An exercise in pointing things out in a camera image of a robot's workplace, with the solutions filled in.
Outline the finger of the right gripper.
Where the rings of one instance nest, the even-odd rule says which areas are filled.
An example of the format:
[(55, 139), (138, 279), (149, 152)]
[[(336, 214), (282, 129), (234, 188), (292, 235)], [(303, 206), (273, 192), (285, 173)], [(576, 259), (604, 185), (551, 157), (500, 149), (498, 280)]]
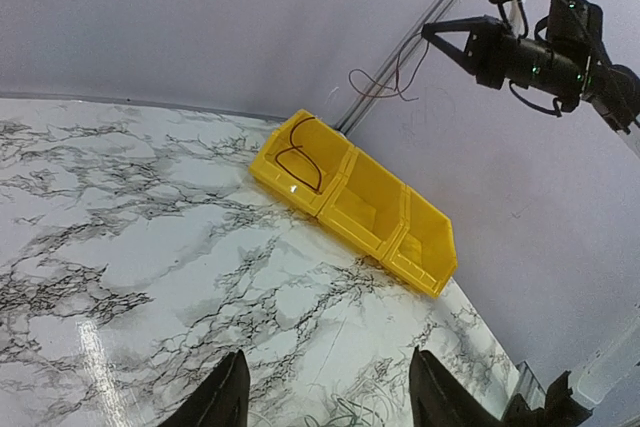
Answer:
[(500, 31), (499, 19), (491, 16), (477, 16), (427, 23), (422, 27), (421, 35), (423, 37), (435, 37), (437, 34), (452, 32), (468, 32), (480, 35), (495, 30)]
[(470, 75), (475, 74), (475, 60), (473, 56), (469, 56), (466, 51), (458, 49), (453, 44), (439, 37), (435, 31), (423, 29), (421, 31), (421, 36), (430, 45), (436, 47), (440, 52), (456, 63), (466, 73)]

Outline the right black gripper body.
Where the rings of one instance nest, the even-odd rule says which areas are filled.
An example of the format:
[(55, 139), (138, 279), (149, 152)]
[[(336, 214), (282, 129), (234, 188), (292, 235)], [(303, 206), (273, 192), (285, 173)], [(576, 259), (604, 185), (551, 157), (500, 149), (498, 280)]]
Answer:
[(472, 75), (484, 87), (500, 90), (506, 80), (529, 86), (540, 74), (540, 52), (534, 41), (510, 34), (500, 24), (474, 27), (465, 46)]

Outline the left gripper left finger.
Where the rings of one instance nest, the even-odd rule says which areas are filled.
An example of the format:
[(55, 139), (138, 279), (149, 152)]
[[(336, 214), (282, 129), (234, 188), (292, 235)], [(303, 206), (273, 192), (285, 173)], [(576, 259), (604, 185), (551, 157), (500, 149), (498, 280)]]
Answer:
[(228, 353), (160, 427), (246, 427), (250, 372), (244, 352)]

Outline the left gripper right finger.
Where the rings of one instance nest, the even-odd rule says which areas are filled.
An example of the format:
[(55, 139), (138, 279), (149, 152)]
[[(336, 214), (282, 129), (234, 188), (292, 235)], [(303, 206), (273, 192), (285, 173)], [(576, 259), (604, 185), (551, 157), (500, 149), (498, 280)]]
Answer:
[(500, 427), (429, 350), (414, 349), (409, 395), (415, 427)]

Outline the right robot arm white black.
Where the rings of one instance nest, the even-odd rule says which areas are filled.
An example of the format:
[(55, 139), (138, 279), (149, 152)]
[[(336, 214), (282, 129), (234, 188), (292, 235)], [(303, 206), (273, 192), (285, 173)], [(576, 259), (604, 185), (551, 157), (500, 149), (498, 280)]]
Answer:
[(639, 77), (611, 61), (602, 41), (603, 11), (587, 0), (550, 0), (547, 16), (515, 34), (490, 16), (428, 23), (421, 36), (477, 84), (513, 95), (533, 88), (551, 95), (549, 108), (524, 105), (560, 118), (590, 104), (633, 152), (639, 151)]

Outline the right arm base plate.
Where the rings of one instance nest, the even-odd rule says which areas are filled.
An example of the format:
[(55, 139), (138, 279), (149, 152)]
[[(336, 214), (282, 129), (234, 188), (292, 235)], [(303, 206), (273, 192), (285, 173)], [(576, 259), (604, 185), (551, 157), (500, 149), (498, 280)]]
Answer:
[(563, 372), (546, 391), (542, 408), (524, 408), (517, 413), (503, 417), (505, 426), (564, 427), (580, 426), (593, 414), (592, 409), (582, 406), (573, 397), (569, 387), (570, 371)]

